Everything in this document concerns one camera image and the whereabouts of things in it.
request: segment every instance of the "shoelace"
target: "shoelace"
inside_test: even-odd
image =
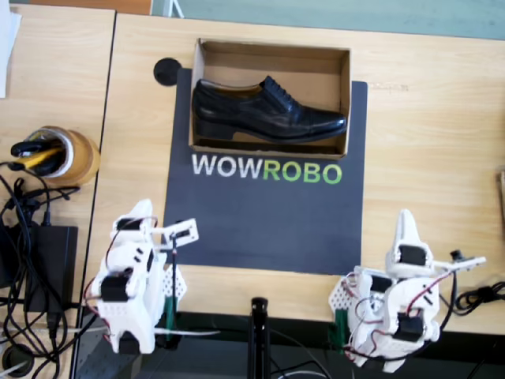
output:
[[[271,78],[271,85],[273,89],[279,94],[280,97],[285,99],[288,103],[293,104],[294,106],[298,106],[298,101],[293,99],[291,95],[283,88],[280,86],[279,83],[277,83],[274,79]]]

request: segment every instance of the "black power adapter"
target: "black power adapter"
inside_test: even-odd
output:
[[[32,227],[32,263],[42,280],[45,280],[59,297],[63,310],[72,303],[73,274],[77,253],[77,227]],[[25,290],[25,312],[61,312],[53,296],[45,294],[36,278],[28,275]]]

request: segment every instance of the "black pole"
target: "black pole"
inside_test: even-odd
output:
[[[249,342],[247,359],[248,379],[270,379],[270,327],[268,324],[268,300],[254,298],[249,318]]]

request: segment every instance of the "wowrobo logo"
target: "wowrobo logo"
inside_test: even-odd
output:
[[[274,180],[287,180],[288,182],[295,182],[301,178],[303,174],[303,181],[305,183],[318,183],[321,178],[328,184],[337,184],[342,180],[342,169],[338,164],[327,164],[323,170],[318,163],[304,163],[303,167],[294,161],[286,162],[281,166],[281,163],[274,159],[244,159],[238,157],[235,159],[232,156],[222,156],[218,159],[217,156],[209,157],[206,154],[198,156],[192,154],[193,160],[193,173],[200,175],[204,172],[206,175],[212,175],[217,172],[218,175],[224,178],[229,178],[235,174],[239,174],[241,178],[263,180],[270,178]]]

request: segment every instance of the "open cardboard box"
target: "open cardboard box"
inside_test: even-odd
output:
[[[272,144],[245,133],[235,133],[232,141],[211,140],[195,133],[192,116],[189,145],[199,152],[312,159],[345,156],[350,132],[350,49],[209,39],[196,42],[192,93],[199,79],[248,86],[260,83],[267,75],[299,103],[344,114],[346,133],[304,144]]]

